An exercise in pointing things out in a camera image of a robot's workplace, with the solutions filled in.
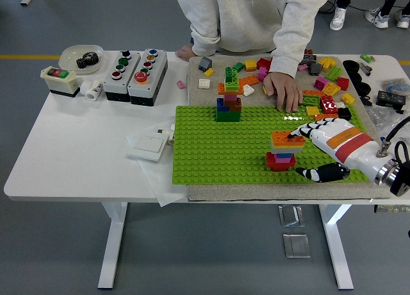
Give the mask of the person's right hand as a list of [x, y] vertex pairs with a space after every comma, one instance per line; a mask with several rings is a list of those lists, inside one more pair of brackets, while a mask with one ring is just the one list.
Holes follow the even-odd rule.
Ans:
[[193, 52], [193, 44], [189, 43], [185, 46], [183, 46], [180, 50], [177, 50], [175, 52], [175, 55], [188, 62], [191, 58], [196, 57], [197, 55]]

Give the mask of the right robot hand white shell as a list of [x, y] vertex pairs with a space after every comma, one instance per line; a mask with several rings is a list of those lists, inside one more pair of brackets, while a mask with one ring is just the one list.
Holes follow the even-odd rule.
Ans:
[[343, 180], [350, 170], [358, 169], [377, 185], [382, 183], [383, 167], [393, 158], [391, 154], [379, 158], [380, 145], [358, 127], [340, 118], [325, 118], [299, 126], [288, 135], [309, 138], [335, 162], [314, 169], [298, 167], [296, 172], [318, 183]]

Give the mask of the person's left hand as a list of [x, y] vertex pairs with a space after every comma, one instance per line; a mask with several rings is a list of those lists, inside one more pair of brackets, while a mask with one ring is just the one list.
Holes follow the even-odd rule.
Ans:
[[263, 84], [268, 92], [277, 95], [276, 107], [285, 112], [296, 112], [303, 101], [302, 89], [289, 75], [281, 72], [270, 72], [265, 76]]

